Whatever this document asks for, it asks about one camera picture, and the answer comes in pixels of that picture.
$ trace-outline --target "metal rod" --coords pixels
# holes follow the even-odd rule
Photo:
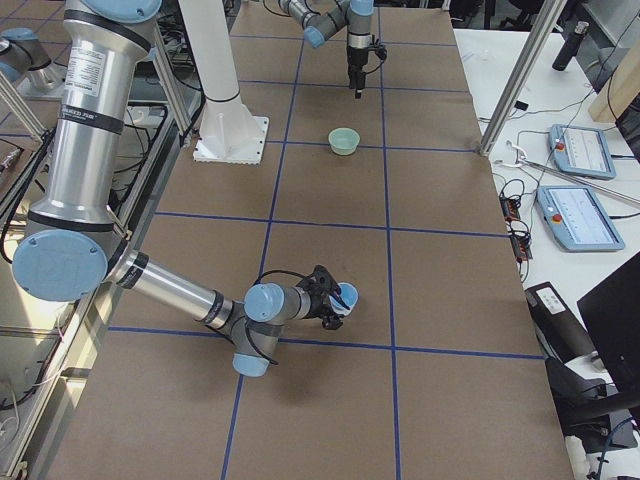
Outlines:
[[[513,68],[513,72],[511,72],[511,76],[493,112],[487,130],[478,146],[478,153],[480,155],[486,157],[493,149],[509,117],[509,112],[511,112],[513,105],[518,99],[518,95],[520,95],[535,61],[542,51],[544,43],[566,3],[567,0],[545,0],[542,5],[533,29],[527,37],[527,42],[522,48],[516,66]]]
[[[0,72],[0,98],[7,103],[13,114],[29,130],[33,139],[41,142],[47,129],[2,72]]]
[[[574,177],[573,175],[568,175],[564,172],[556,170],[555,168],[545,167],[544,165],[540,165],[539,163],[529,162],[528,160],[519,159],[517,163],[521,163],[528,167],[535,168],[541,172],[550,173],[551,175],[566,180],[567,182],[579,183],[580,185],[586,185],[588,187],[593,188],[594,190],[607,195],[608,197],[615,198],[616,200],[620,200],[622,202],[631,203],[637,207],[640,207],[640,199],[630,197],[620,192],[616,192],[615,190],[611,190],[610,188],[602,187],[593,182],[589,182],[580,177]]]
[[[169,107],[176,119],[178,130],[180,130],[181,135],[184,135],[187,133],[187,130],[189,130],[189,124],[191,121],[189,119],[189,114],[187,113],[184,97],[180,94],[178,83],[173,76],[169,57],[165,50],[162,33],[160,33],[157,23],[153,29],[153,40],[156,44],[156,55],[153,59],[153,66],[156,68],[156,73],[160,79],[160,85],[162,85],[164,94],[167,96],[167,100],[169,101]]]

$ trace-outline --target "black chair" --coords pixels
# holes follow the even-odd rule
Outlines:
[[[564,27],[565,22],[576,13],[578,5],[583,2],[584,0],[568,0],[560,14],[560,17],[558,18],[558,25]],[[533,17],[540,13],[544,0],[509,0],[509,3],[516,8],[519,8],[520,14],[515,19],[510,17],[505,18],[500,22],[500,26],[498,28],[500,30],[518,30],[528,32],[533,26]]]
[[[498,27],[500,30],[517,30],[528,32],[533,26],[533,17],[540,12],[544,0],[509,0],[509,3],[520,9],[517,18],[507,17]]]

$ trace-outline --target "cardboard table surface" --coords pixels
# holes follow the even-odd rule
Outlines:
[[[35,3],[51,10],[3,13],[55,48]],[[389,59],[355,100],[344,32],[313,50],[243,3],[231,41],[244,103],[271,119],[262,163],[184,152],[143,246],[236,299],[261,271],[323,264],[360,292],[345,325],[290,325],[280,365],[243,378],[231,345],[125,293],[49,478],[572,478],[448,15],[373,24]],[[340,126],[352,156],[329,149]]]

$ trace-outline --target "light blue joint cap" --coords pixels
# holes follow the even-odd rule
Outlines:
[[[252,357],[236,353],[233,355],[233,368],[247,377],[261,377],[267,371],[269,361],[261,357]]]
[[[118,23],[142,23],[155,17],[162,0],[82,0],[101,17]]]
[[[107,274],[100,245],[79,232],[43,230],[25,238],[13,257],[13,276],[31,295],[71,302],[92,292]]]
[[[349,8],[362,17],[373,15],[373,0],[351,0]]]
[[[284,291],[275,283],[254,285],[244,296],[244,312],[254,322],[273,320],[284,306]]]
[[[9,83],[13,83],[20,78],[20,72],[13,68],[11,65],[7,65],[6,63],[0,62],[0,72],[7,77]]]
[[[10,28],[9,30],[5,30],[0,33],[0,36],[3,36],[9,41],[17,42],[19,40],[37,40],[38,36],[33,33],[33,30],[30,28]]]
[[[324,35],[316,27],[307,27],[304,29],[304,39],[311,44],[313,48],[324,45]]]

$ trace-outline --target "blue grid line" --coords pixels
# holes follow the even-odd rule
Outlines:
[[[222,340],[224,337],[215,332],[195,332],[190,330],[168,330],[164,328],[146,328],[146,327],[126,327],[126,326],[110,326],[110,332],[121,333],[142,333],[148,335],[173,335],[176,337],[208,337]],[[358,342],[334,342],[325,340],[309,340],[301,338],[283,337],[280,343],[291,345],[312,345],[318,347],[342,347],[355,348],[361,350],[384,350],[398,351],[409,353],[427,353],[435,355],[453,355],[463,357],[487,357],[487,358],[503,358],[516,360],[544,360],[542,355],[531,355],[526,353],[504,353],[504,352],[484,352],[479,350],[456,350],[452,348],[429,348],[429,347],[412,347],[412,346],[391,346],[376,343],[358,343]]]
[[[322,88],[347,88],[347,85],[335,83],[305,83],[284,82],[281,80],[238,80],[238,83],[257,83],[265,85],[300,85],[303,87],[322,87]],[[382,90],[382,85],[367,86],[367,90]],[[387,90],[400,90],[408,92],[436,92],[436,93],[471,93],[469,90],[459,90],[451,88],[426,88],[426,87],[384,87]]]
[[[267,140],[267,143],[278,143],[285,145],[311,145],[316,147],[328,147],[329,143],[324,142],[303,142],[298,140]],[[473,148],[438,148],[438,147],[382,147],[376,145],[358,145],[358,148],[374,148],[377,150],[410,150],[416,152],[445,152],[445,153],[476,153]]]
[[[231,447],[233,445],[233,434],[235,431],[236,421],[238,419],[238,409],[240,408],[240,396],[242,395],[242,385],[244,384],[244,377],[239,375],[238,385],[236,387],[236,396],[233,401],[233,412],[231,413],[231,422],[229,426],[229,433],[227,434],[227,446],[224,449],[224,461],[222,462],[222,471],[220,472],[220,479],[227,478],[227,469],[229,468],[229,459],[231,458]]]
[[[10,18],[11,18],[11,20],[21,20],[21,21],[25,21],[26,20],[26,21],[29,21],[29,22],[62,22],[63,21],[62,18],[51,18],[51,17],[49,17],[47,19],[44,19],[44,18],[12,17],[12,16],[10,16]]]
[[[224,215],[207,215],[205,213],[184,213],[184,212],[167,212],[158,211],[155,215],[161,217],[184,217],[184,218],[202,218],[208,220],[230,220],[235,222],[254,222],[254,223],[269,223],[276,225],[300,225],[306,227],[329,227],[329,228],[349,228],[357,230],[379,230],[390,232],[410,232],[410,233],[429,233],[435,235],[460,235],[467,237],[488,237],[488,238],[509,238],[506,233],[489,233],[489,232],[464,232],[457,230],[436,230],[436,229],[422,229],[422,228],[410,228],[410,227],[392,227],[392,226],[376,226],[376,225],[355,225],[348,223],[321,223],[321,222],[307,222],[303,220],[277,220],[274,218],[250,218],[250,217],[234,217]]]
[[[64,6],[65,6],[65,4],[64,4],[64,3],[62,3],[58,8],[56,8],[56,9],[53,11],[53,13],[52,13],[51,15],[49,15],[46,19],[44,19],[44,21],[43,21],[42,25],[40,25],[38,28],[36,28],[36,29],[35,29],[34,33],[38,33],[38,32],[40,31],[40,29],[41,29],[42,27],[44,27],[44,26],[45,26],[47,23],[49,23],[50,21],[52,21],[52,20],[53,20],[53,21],[55,21],[55,19],[54,19],[53,17],[54,17],[55,15],[57,15],[57,14],[58,14],[58,12],[64,8]]]
[[[302,63],[302,52],[304,51],[304,40],[301,42],[300,45],[300,53],[298,54],[298,65],[296,66],[296,82],[298,81],[298,78],[300,76],[300,64]],[[284,138],[285,140],[287,139],[287,136],[289,135],[289,128],[291,126],[291,117],[293,116],[293,106],[295,103],[295,98],[296,98],[296,85],[293,86],[293,92],[291,93],[291,103],[289,104],[289,114],[288,114],[288,118],[287,118],[287,126],[285,128],[285,132],[284,132]],[[267,232],[265,234],[265,238],[264,238],[264,246],[262,249],[262,258],[260,259],[260,270],[258,272],[258,275],[262,275],[262,272],[264,271],[264,265],[266,262],[266,258],[267,258],[267,250],[269,248],[269,237],[271,235],[271,226],[272,226],[272,220],[273,220],[273,214],[275,212],[275,208],[276,208],[276,201],[277,201],[277,197],[278,197],[278,186],[280,184],[280,176],[282,174],[282,168],[283,168],[283,164],[284,164],[284,155],[286,152],[287,146],[286,144],[283,145],[282,147],[282,152],[280,153],[280,162],[278,164],[278,173],[276,175],[276,182],[274,185],[274,189],[273,189],[273,197],[271,199],[271,211],[269,212],[269,222],[267,224]],[[227,477],[227,467],[229,464],[229,459],[231,458],[231,448],[233,445],[233,435],[235,432],[235,427],[236,427],[236,421],[237,421],[237,414],[238,414],[238,409],[240,406],[240,397],[242,395],[242,385],[243,385],[243,379],[244,377],[242,375],[240,375],[240,378],[238,379],[238,388],[236,389],[236,398],[234,400],[234,404],[233,404],[233,415],[231,416],[231,422],[229,425],[229,435],[227,437],[227,446],[225,449],[225,453],[224,453],[224,462],[223,462],[223,467],[222,467],[222,472],[220,474],[220,480],[226,480]]]
[[[300,37],[285,37],[279,35],[239,35],[231,34],[231,38],[255,38],[256,40],[300,40]],[[327,42],[346,43],[345,40],[330,38]],[[421,45],[425,47],[457,47],[455,43],[437,43],[437,42],[384,42],[385,45]]]
[[[9,20],[10,18],[13,18],[12,15],[14,13],[16,13],[18,10],[20,10],[22,7],[24,7],[26,3],[27,3],[27,0],[23,0],[23,2],[20,4],[20,6],[18,8],[16,8],[12,12],[10,12],[6,17],[0,18],[0,25],[2,25],[6,20]]]
[[[378,33],[382,37],[382,20],[378,8]],[[400,450],[400,407],[398,393],[398,360],[396,355],[396,319],[393,295],[393,253],[391,244],[391,204],[389,198],[389,162],[387,161],[387,124],[384,108],[384,65],[380,64],[380,111],[382,113],[382,155],[384,165],[384,204],[387,231],[387,283],[389,285],[389,331],[391,336],[391,383],[393,395],[393,435],[396,480],[402,480],[402,453]]]

